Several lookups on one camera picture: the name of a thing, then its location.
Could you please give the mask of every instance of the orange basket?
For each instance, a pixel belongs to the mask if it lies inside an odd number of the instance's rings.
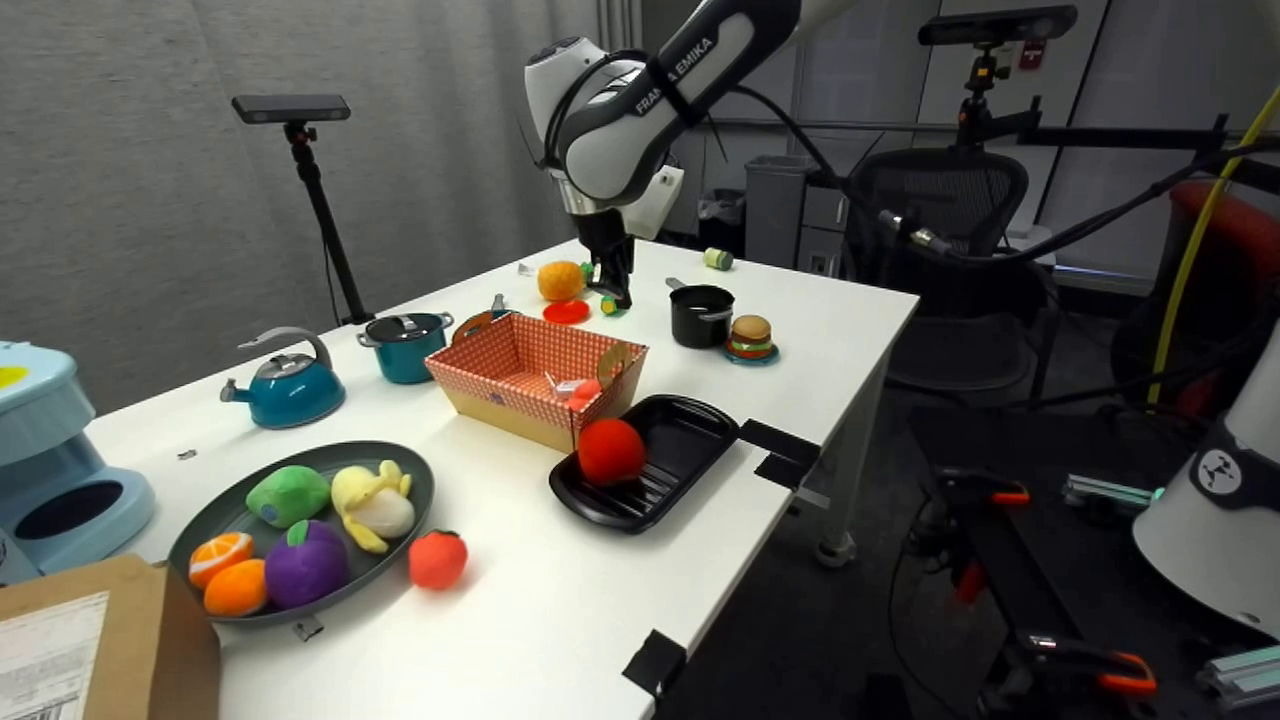
[[[572,452],[585,424],[633,408],[644,351],[644,345],[506,314],[427,357],[427,368],[458,417]],[[568,408],[551,379],[594,379],[601,398]]]

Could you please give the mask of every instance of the dark plate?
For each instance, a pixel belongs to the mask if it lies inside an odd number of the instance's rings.
[[[401,542],[387,542],[392,547],[382,555],[368,555],[361,553],[352,542],[347,542],[347,559],[352,559],[352,582],[328,597],[321,597],[316,603],[299,603],[299,608],[261,608],[252,618],[212,618],[215,625],[238,625],[238,629],[261,629],[261,625],[285,625],[285,620],[299,620],[299,618],[311,618],[344,597],[352,597],[361,585],[376,582],[382,568],[392,568],[403,547],[419,535],[422,519],[427,519],[427,508],[432,508],[432,494],[437,494],[437,482],[432,482],[432,469],[422,456],[415,456],[412,449],[401,449],[401,446],[373,446],[373,441],[361,441],[361,446],[325,446],[325,449],[309,449],[309,452],[294,452],[294,456],[285,456],[252,477],[243,477],[238,484],[232,484],[222,495],[215,495],[212,504],[204,504],[204,511],[172,542],[172,553],[169,553],[169,568],[174,572],[186,572],[186,559],[192,553],[208,542],[208,535],[220,535],[220,533],[249,533],[256,542],[256,555],[269,555],[277,544],[285,544],[285,533],[277,533],[272,525],[256,519],[249,508],[243,508],[243,495],[264,482],[272,477],[280,465],[309,465],[316,469],[321,477],[337,477],[340,469],[347,465],[363,465],[376,473],[380,461],[394,461],[401,473],[412,477],[412,487],[409,487],[409,500],[415,508],[415,519],[412,529],[401,535]],[[325,508],[316,519],[328,519],[340,535],[347,535],[337,519],[333,508]]]
[[[734,419],[687,398],[649,398],[625,412],[644,441],[640,484],[589,487],[575,456],[551,469],[551,494],[589,525],[644,533],[725,456]]]

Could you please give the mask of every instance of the cardboard box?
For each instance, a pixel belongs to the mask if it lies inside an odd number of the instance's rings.
[[[644,345],[511,314],[427,357],[427,368],[455,412],[572,452],[589,419],[633,408],[644,351]],[[575,408],[547,379],[594,379],[601,398]]]
[[[110,555],[0,588],[0,717],[215,720],[220,643],[181,572]]]

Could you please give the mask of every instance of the white table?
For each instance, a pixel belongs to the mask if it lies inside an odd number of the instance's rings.
[[[535,269],[585,260],[554,245],[518,263],[472,277],[387,314],[467,317],[496,293],[515,314],[540,314]],[[668,285],[725,285],[734,314],[776,324],[781,359],[740,368],[716,351],[671,345]],[[861,456],[885,351],[912,314],[912,297],[823,277],[734,263],[713,272],[694,251],[640,245],[634,308],[585,329],[649,345],[634,402],[678,392],[734,419],[763,419],[827,446],[820,477],[836,494],[827,547],[847,553]],[[157,484],[158,518],[130,544],[165,559],[181,529],[249,473],[337,441],[392,441],[437,473],[427,529],[455,529],[472,547],[467,582],[432,597],[403,582],[403,565],[321,614],[325,632],[220,629],[222,717],[644,717],[650,698],[625,682],[649,632],[694,650],[740,572],[788,508],[788,487],[759,482],[763,449],[732,446],[718,465],[644,535],[585,525],[547,494],[559,452],[455,417],[437,386],[392,388],[355,329],[325,337],[347,404],[294,434],[264,434],[243,404],[220,404],[220,386],[252,377],[261,359],[100,417],[88,436],[109,465]]]

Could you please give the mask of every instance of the teal kettle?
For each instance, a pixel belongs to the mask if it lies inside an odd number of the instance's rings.
[[[280,351],[269,357],[249,388],[235,388],[235,379],[222,386],[220,402],[249,404],[252,424],[261,428],[299,428],[316,424],[321,417],[337,412],[347,392],[333,372],[328,347],[309,329],[272,329],[238,347],[261,347],[272,341],[309,341],[311,357],[303,351]]]

